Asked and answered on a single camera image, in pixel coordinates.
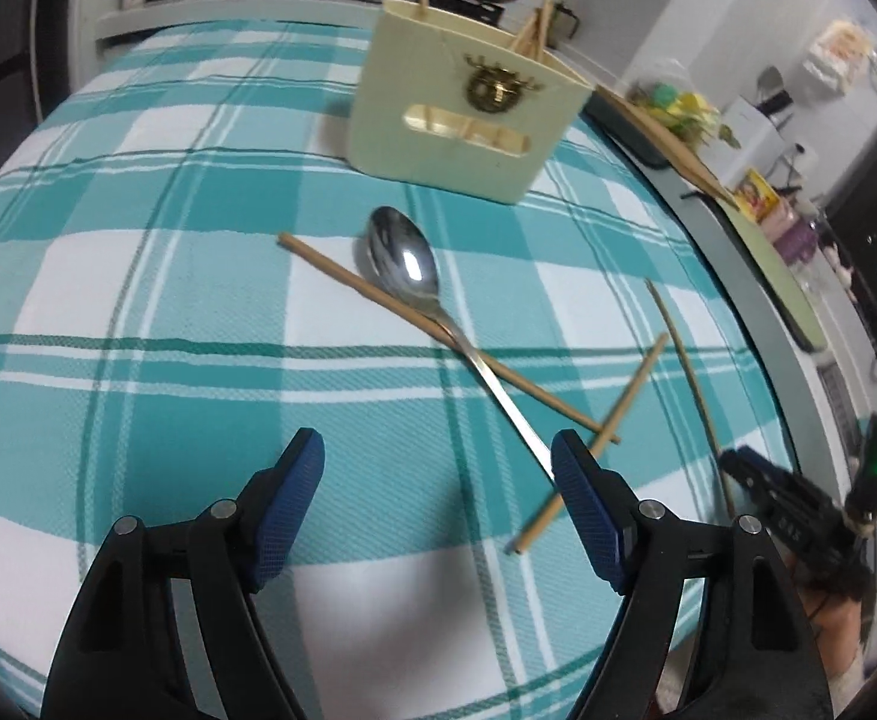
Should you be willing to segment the person's right hand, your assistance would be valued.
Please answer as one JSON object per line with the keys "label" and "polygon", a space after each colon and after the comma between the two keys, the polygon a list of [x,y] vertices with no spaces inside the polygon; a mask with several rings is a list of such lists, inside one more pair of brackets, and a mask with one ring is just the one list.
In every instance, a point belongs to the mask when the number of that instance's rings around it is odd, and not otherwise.
{"label": "person's right hand", "polygon": [[798,589],[798,596],[818,642],[832,709],[839,715],[865,684],[861,603],[806,587]]}

